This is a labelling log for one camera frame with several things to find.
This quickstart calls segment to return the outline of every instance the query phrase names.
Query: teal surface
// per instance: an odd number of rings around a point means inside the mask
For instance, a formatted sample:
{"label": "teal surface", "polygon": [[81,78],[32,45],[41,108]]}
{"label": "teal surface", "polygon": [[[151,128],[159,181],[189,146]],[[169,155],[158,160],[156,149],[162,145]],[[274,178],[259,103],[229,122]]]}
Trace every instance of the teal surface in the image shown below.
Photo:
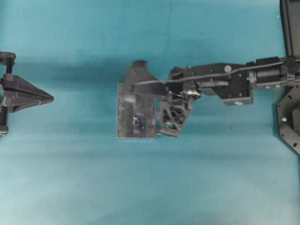
{"label": "teal surface", "polygon": [[117,140],[117,83],[173,66],[285,56],[279,0],[0,0],[0,51],[55,102],[9,117],[1,225],[299,225],[300,167],[277,135],[284,89],[196,102],[180,138]]}

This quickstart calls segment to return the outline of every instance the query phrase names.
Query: bolt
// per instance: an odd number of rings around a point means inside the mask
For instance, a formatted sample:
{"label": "bolt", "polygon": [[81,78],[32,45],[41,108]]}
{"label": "bolt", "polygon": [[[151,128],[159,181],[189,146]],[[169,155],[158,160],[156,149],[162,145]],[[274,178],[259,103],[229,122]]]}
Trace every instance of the bolt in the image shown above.
{"label": "bolt", "polygon": [[138,120],[139,120],[139,116],[138,116],[138,115],[134,115],[134,116],[133,116],[133,120],[134,120],[134,121],[138,121]]}
{"label": "bolt", "polygon": [[224,70],[225,70],[225,72],[229,73],[232,71],[232,68],[230,65],[227,65],[227,66],[225,66]]}
{"label": "bolt", "polygon": [[244,105],[242,102],[235,102],[236,105]]}

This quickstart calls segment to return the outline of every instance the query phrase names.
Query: black hexagonal base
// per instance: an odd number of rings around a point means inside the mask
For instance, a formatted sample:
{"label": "black hexagonal base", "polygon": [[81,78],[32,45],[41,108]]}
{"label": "black hexagonal base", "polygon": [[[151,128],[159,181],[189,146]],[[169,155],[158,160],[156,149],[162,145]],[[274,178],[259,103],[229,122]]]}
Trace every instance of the black hexagonal base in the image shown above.
{"label": "black hexagonal base", "polygon": [[300,88],[294,87],[277,105],[280,137],[300,155]]}

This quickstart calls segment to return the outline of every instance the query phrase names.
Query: silver metal plate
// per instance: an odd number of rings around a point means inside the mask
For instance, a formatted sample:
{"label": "silver metal plate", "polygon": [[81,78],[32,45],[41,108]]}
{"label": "silver metal plate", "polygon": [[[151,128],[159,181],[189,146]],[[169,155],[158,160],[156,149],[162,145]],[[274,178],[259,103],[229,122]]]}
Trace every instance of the silver metal plate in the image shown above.
{"label": "silver metal plate", "polygon": [[155,138],[155,99],[131,95],[124,89],[119,83],[117,138]]}

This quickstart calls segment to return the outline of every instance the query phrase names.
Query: wire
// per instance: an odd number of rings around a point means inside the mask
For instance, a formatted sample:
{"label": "wire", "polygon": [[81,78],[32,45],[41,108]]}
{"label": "wire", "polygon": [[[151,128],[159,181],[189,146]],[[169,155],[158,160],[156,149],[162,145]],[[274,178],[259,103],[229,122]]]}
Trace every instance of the wire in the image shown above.
{"label": "wire", "polygon": [[260,65],[260,66],[242,67],[242,68],[235,69],[235,70],[233,70],[231,72],[228,72],[228,73],[205,74],[205,75],[189,76],[189,77],[185,77],[185,78],[181,78],[181,79],[177,79],[177,80],[142,81],[142,82],[134,83],[133,85],[134,86],[139,86],[139,85],[152,84],[152,83],[181,83],[181,82],[190,81],[190,80],[197,80],[197,79],[204,79],[204,78],[214,78],[214,77],[220,77],[220,76],[229,76],[229,75],[232,75],[232,74],[235,74],[235,73],[238,73],[238,72],[241,72],[241,71],[245,71],[245,70],[261,69],[261,68],[266,68],[266,67],[273,67],[273,66],[282,65],[284,63],[285,62],[275,62],[275,63],[266,64],[266,65]]}

